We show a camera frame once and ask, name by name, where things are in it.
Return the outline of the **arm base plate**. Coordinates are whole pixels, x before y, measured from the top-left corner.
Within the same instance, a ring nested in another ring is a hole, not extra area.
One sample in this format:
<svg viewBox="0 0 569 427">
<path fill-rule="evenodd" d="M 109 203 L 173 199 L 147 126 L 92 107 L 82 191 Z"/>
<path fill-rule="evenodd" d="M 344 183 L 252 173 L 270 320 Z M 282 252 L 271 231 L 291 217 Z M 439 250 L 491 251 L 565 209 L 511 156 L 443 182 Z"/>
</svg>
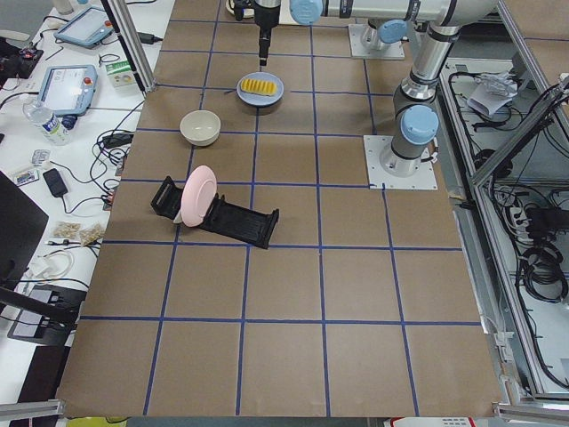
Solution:
<svg viewBox="0 0 569 427">
<path fill-rule="evenodd" d="M 407 160 L 392 150 L 389 135 L 365 135 L 365 161 L 372 189 L 437 190 L 437 179 L 429 149 L 421 157 Z"/>
<path fill-rule="evenodd" d="M 401 41 L 392 44 L 382 42 L 378 31 L 367 23 L 349 24 L 349 41 L 353 58 L 368 60 L 403 60 L 405 58 Z"/>
</svg>

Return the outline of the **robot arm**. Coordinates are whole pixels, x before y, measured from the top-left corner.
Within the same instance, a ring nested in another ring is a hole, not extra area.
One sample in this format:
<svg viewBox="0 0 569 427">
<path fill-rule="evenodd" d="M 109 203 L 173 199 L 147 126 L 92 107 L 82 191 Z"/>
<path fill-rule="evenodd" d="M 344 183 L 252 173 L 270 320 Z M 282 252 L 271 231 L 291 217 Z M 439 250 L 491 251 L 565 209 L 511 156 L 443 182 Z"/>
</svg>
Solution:
<svg viewBox="0 0 569 427">
<path fill-rule="evenodd" d="M 438 27 L 462 27 L 491 12 L 495 1 L 291 1 L 289 11 L 303 26 L 315 24 L 322 17 L 338 19 L 373 18 L 382 20 L 418 20 Z M 279 1 L 253 1 L 254 19 L 260 29 L 259 62 L 268 62 L 271 31 L 279 24 Z"/>
<path fill-rule="evenodd" d="M 439 118 L 432 103 L 441 69 L 461 25 L 442 26 L 430 22 L 421 37 L 409 75 L 397 87 L 394 98 L 396 131 L 388 153 L 396 160 L 416 161 L 437 136 Z"/>
</svg>

